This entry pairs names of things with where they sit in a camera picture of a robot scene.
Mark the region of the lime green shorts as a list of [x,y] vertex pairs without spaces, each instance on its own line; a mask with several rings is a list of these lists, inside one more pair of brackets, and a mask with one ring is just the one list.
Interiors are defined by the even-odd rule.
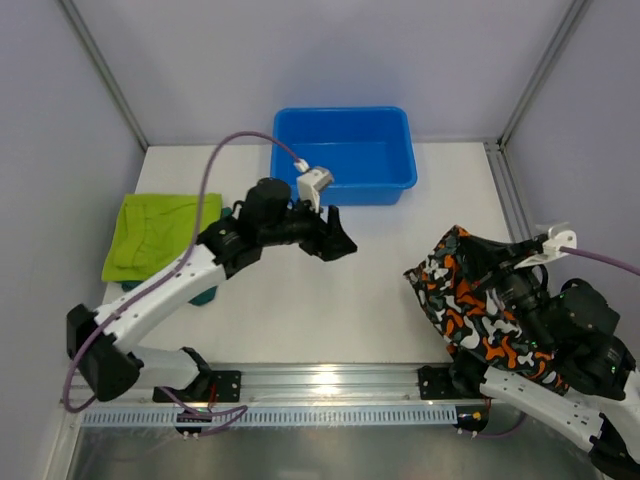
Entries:
[[102,280],[144,281],[172,263],[193,238],[198,200],[196,195],[127,194]]

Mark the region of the dark green shorts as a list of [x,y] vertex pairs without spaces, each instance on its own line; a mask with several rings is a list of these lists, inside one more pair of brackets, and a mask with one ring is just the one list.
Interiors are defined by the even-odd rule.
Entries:
[[[232,209],[230,207],[223,207],[217,219],[229,216],[231,213],[232,213]],[[205,228],[213,222],[214,222],[213,219],[206,220],[205,218],[202,218],[200,231],[203,232]],[[141,285],[142,283],[143,283],[142,280],[121,280],[117,282],[117,284],[120,286],[123,292],[129,292],[134,288],[138,287],[139,285]],[[189,303],[196,307],[204,306],[215,299],[216,293],[217,293],[217,288],[212,287],[206,291],[201,292],[196,297],[192,298],[189,301]]]

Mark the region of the orange black patterned shorts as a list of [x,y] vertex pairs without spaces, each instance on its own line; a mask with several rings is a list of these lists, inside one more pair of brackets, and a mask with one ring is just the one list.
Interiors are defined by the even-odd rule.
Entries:
[[471,238],[464,228],[452,226],[421,263],[403,273],[420,308],[451,355],[468,353],[565,395],[569,385],[553,370],[552,355],[532,346],[512,312],[498,307],[488,293],[474,291],[465,278],[462,242]]

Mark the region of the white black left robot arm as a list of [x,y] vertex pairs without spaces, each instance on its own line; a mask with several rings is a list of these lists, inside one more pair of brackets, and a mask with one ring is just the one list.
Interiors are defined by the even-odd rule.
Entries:
[[67,353],[100,402],[132,388],[151,388],[160,402],[171,397],[204,402],[216,375],[194,349],[140,347],[140,341],[179,307],[216,288],[260,260],[264,248],[296,244],[324,262],[357,250],[336,206],[292,200],[289,185],[263,178],[239,203],[237,214],[211,223],[163,270],[118,300],[91,310],[83,304],[67,314]]

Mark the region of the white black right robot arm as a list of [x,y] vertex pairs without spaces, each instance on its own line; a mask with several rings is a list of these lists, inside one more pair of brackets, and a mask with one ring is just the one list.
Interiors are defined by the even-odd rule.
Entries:
[[482,394],[542,422],[586,452],[611,479],[639,476],[639,370],[615,336],[619,316],[581,279],[549,295],[531,272],[512,273],[497,285],[530,345],[552,354],[551,369],[590,404],[559,396],[516,373],[489,367]]

